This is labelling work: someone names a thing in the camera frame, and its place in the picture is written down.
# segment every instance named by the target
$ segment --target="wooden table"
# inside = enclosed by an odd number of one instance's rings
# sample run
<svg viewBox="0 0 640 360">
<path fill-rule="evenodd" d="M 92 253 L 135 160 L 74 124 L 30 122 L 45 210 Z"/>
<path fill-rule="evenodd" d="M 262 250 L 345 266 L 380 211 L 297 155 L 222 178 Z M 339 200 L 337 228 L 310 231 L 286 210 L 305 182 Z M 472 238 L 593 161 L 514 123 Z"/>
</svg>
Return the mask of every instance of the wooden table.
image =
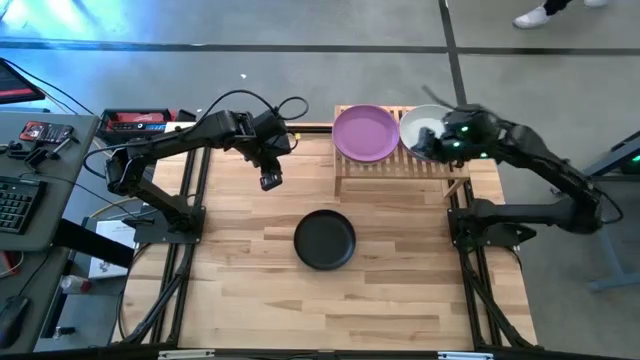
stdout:
<svg viewBox="0 0 640 360">
<path fill-rule="evenodd" d="M 154 182 L 178 193 L 185 158 L 158 162 Z M 259 171 L 239 153 L 213 151 L 204 197 L 207 219 L 191 271 L 180 347 L 472 349 L 441 181 L 345 180 L 338 200 L 333 145 L 326 134 L 303 134 L 293 154 L 280 161 L 284 184 L 263 192 Z M 492 160 L 472 161 L 469 171 L 476 197 L 503 202 Z M 356 229 L 355 254 L 337 271 L 311 270 L 293 249 L 297 223 L 317 209 L 341 212 Z M 127 333 L 158 295 L 166 252 L 167 246 L 153 245 L 131 272 L 123 307 Z M 535 343 L 516 259 L 494 248 L 487 248 L 487 259 L 496 301 Z M 167 324 L 172 308 L 170 303 Z M 486 328 L 486 313 L 479 310 Z M 116 331 L 113 340 L 118 339 Z"/>
</svg>

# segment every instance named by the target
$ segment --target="dish rack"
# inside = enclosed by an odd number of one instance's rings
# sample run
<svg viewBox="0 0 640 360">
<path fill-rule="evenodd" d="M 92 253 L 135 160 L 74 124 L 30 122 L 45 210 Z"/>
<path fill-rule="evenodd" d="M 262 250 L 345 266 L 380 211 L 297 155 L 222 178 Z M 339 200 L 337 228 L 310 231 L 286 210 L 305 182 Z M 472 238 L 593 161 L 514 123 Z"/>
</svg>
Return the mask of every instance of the dish rack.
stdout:
<svg viewBox="0 0 640 360">
<path fill-rule="evenodd" d="M 335 117 L 353 105 L 337 105 Z M 402 115 L 415 106 L 380 106 L 400 122 Z M 340 198 L 342 180 L 344 179 L 407 179 L 407 180 L 442 180 L 444 198 L 449 198 L 469 180 L 469 168 L 465 164 L 456 168 L 449 164 L 428 162 L 416 159 L 405 149 L 402 142 L 386 159 L 373 164 L 353 161 L 343 156 L 334 146 L 335 184 L 334 196 Z"/>
</svg>

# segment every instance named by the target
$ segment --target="red device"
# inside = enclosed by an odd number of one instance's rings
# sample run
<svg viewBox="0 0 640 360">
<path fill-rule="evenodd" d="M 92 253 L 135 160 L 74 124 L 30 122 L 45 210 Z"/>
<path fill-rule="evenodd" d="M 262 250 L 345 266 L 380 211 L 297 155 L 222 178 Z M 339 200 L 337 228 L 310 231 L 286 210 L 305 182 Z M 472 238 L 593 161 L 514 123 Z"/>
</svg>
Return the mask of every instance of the red device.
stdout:
<svg viewBox="0 0 640 360">
<path fill-rule="evenodd" d="M 193 122 L 196 116 L 173 109 L 106 109 L 97 136 L 107 144 L 122 144 L 133 138 L 161 134 L 167 123 L 173 121 Z"/>
</svg>

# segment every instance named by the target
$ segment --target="white shoe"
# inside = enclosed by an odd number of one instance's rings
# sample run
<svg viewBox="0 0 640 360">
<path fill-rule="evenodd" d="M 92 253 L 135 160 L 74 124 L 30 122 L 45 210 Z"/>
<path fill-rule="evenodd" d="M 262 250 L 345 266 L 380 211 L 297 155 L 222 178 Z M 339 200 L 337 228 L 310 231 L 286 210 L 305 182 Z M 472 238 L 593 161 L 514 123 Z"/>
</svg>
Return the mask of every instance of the white shoe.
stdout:
<svg viewBox="0 0 640 360">
<path fill-rule="evenodd" d="M 547 15 L 547 11 L 542 6 L 538 6 L 513 20 L 513 25 L 519 29 L 532 29 L 546 24 L 550 19 L 551 16 Z"/>
<path fill-rule="evenodd" d="M 609 0 L 584 0 L 584 4 L 590 8 L 597 8 L 607 5 Z"/>
</svg>

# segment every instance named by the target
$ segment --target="keyboard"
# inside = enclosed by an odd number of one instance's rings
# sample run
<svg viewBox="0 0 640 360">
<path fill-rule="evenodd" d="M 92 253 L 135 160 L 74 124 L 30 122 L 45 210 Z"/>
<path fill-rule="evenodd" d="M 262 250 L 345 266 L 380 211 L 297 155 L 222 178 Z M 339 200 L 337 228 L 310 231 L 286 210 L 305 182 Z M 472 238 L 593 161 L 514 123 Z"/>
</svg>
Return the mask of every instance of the keyboard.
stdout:
<svg viewBox="0 0 640 360">
<path fill-rule="evenodd" d="M 46 187 L 46 181 L 0 176 L 0 233 L 24 234 Z"/>
</svg>

